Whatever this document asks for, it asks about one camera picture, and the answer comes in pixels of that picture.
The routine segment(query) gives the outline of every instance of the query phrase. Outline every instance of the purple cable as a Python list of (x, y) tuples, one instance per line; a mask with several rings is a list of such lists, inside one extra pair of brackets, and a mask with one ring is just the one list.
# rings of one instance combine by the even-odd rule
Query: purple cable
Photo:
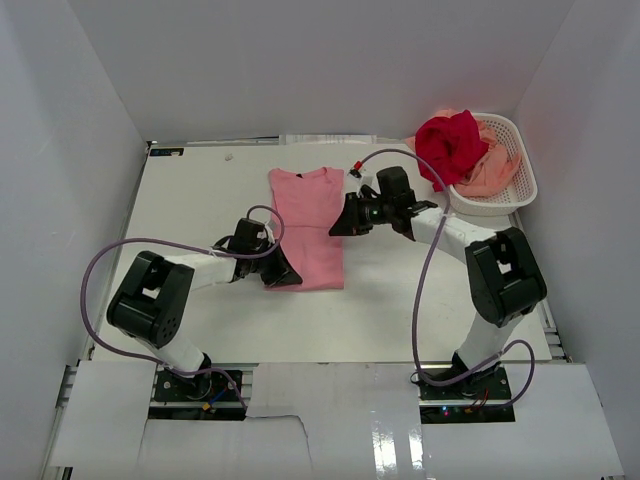
[(436, 247), (438, 246), (438, 242), (440, 241), (440, 237), (442, 236), (442, 231), (444, 230), (444, 225), (447, 221), (447, 215), (449, 214), (449, 211), (451, 209), (451, 197), (449, 195), (449, 190), (447, 189), (447, 186), (445, 185), (440, 175), (438, 175), (438, 172), (436, 172), (433, 169), (433, 167), (427, 163), (426, 160), (423, 160), (422, 158), (420, 158), (418, 155), (414, 153), (407, 152), (405, 150), (400, 150), (399, 148), (383, 148), (382, 150), (378, 150), (376, 152), (373, 152), (367, 155), (364, 159), (360, 161), (360, 163), (364, 165), (371, 158), (375, 157), (376, 155), (380, 155), (381, 153), (400, 153), (402, 155), (407, 155), (408, 157), (414, 158), (418, 162), (422, 163), (431, 172), (431, 174), (434, 176), (436, 181), (442, 187), (442, 193), (444, 194), (444, 197), (446, 200), (442, 219), (438, 224), (438, 228), (436, 229), (436, 233), (433, 237), (433, 241), (431, 242), (431, 246), (429, 247), (429, 251), (427, 252), (427, 257), (424, 260), (422, 271), (420, 272), (420, 278), (418, 280), (418, 288), (416, 289), (416, 296), (413, 302), (413, 314), (411, 319), (411, 347), (413, 350), (413, 362), (415, 363), (416, 372), (418, 373), (418, 376), (422, 381), (424, 381), (425, 383), (433, 387), (446, 387), (449, 385), (453, 385), (454, 383), (458, 383), (461, 380), (464, 380), (465, 378), (469, 377), (470, 375), (473, 375), (475, 372), (482, 370), (482, 368), (485, 367), (486, 365), (492, 362), (495, 362), (496, 360), (499, 360), (500, 357), (504, 355), (506, 352), (508, 352), (514, 345), (522, 344), (527, 348), (527, 350), (529, 350), (529, 355), (531, 357), (531, 367), (529, 370), (529, 377), (527, 378), (527, 381), (524, 387), (522, 388), (522, 390), (520, 390), (520, 392), (515, 397), (513, 397), (510, 401), (506, 402), (503, 405), (495, 406), (495, 408), (505, 408), (513, 405), (515, 402), (520, 400), (520, 398), (522, 398), (522, 396), (525, 394), (525, 392), (529, 388), (529, 385), (531, 385), (531, 380), (533, 379), (533, 372), (535, 370), (535, 354), (533, 352), (533, 348), (531, 347), (531, 345), (525, 340), (514, 340), (513, 342), (509, 343), (501, 352), (497, 352), (494, 355), (491, 355), (489, 358), (483, 360), (482, 362), (470, 368), (466, 372), (456, 377), (453, 377), (449, 380), (444, 380), (444, 381), (433, 380), (431, 377), (429, 377), (429, 375), (427, 375), (427, 372), (425, 372), (422, 369), (422, 365), (420, 363), (420, 357), (418, 355), (418, 314), (420, 311), (420, 299), (422, 298), (422, 290), (424, 289), (424, 282), (425, 282), (425, 279), (427, 278), (427, 270), (429, 269), (429, 265), (431, 264), (431, 259), (433, 258), (433, 255), (436, 251)]
[[(240, 254), (228, 253), (228, 252), (216, 252), (215, 253), (216, 256), (252, 260), (252, 259), (266, 257), (267, 255), (272, 253), (276, 248), (278, 248), (278, 246), (280, 245), (280, 242), (282, 241), (282, 237), (284, 236), (284, 230), (285, 230), (285, 225), (284, 225), (282, 216), (275, 209), (271, 207), (268, 207), (266, 205), (256, 205), (249, 209), (249, 211), (247, 212), (247, 218), (249, 218), (249, 215), (251, 214), (251, 212), (257, 209), (268, 210), (278, 218), (278, 221), (280, 222), (281, 230), (280, 230), (280, 236), (275, 240), (275, 243), (265, 252), (257, 253), (253, 255), (240, 255)], [(127, 245), (129, 243), (153, 243), (156, 245), (165, 245), (167, 247), (180, 248), (182, 250), (189, 250), (191, 252), (202, 253), (204, 255), (212, 254), (212, 251), (206, 248), (192, 247), (190, 245), (183, 245), (181, 243), (169, 242), (167, 240), (159, 240), (157, 238), (125, 238), (123, 240), (118, 240), (116, 242), (110, 243), (109, 245), (104, 247), (102, 250), (100, 250), (98, 253), (96, 253), (96, 255), (91, 259), (91, 261), (89, 262), (89, 265), (87, 266), (87, 269), (84, 272), (84, 276), (82, 277), (82, 285), (80, 286), (80, 315), (82, 317), (82, 323), (84, 324), (84, 328), (86, 328), (87, 332), (89, 333), (89, 336), (93, 339), (95, 343), (100, 345), (105, 350), (108, 350), (117, 355), (122, 355), (123, 357), (138, 358), (140, 360), (149, 360), (150, 362), (156, 363), (166, 368), (171, 373), (175, 373), (176, 375), (180, 375), (183, 377), (191, 376), (191, 375), (200, 375), (203, 373), (219, 373), (222, 376), (224, 376), (229, 381), (229, 383), (233, 386), (233, 390), (236, 392), (236, 395), (238, 396), (238, 400), (240, 400), (242, 407), (246, 410), (247, 404), (245, 403), (244, 399), (240, 395), (240, 390), (238, 390), (238, 386), (234, 382), (233, 378), (231, 378), (231, 376), (223, 369), (217, 368), (217, 367), (210, 367), (210, 368), (203, 368), (201, 370), (195, 370), (193, 372), (185, 372), (177, 368), (171, 368), (169, 365), (165, 364), (162, 360), (159, 360), (150, 355), (127, 352), (126, 350), (120, 350), (119, 348), (109, 345), (107, 342), (102, 340), (98, 336), (96, 331), (93, 329), (93, 326), (91, 325), (91, 321), (89, 320), (89, 312), (87, 309), (87, 289), (89, 286), (89, 277), (91, 276), (91, 272), (96, 266), (96, 263), (98, 263), (98, 260), (100, 260), (107, 252), (113, 250), (114, 248), (121, 247), (122, 245)]]

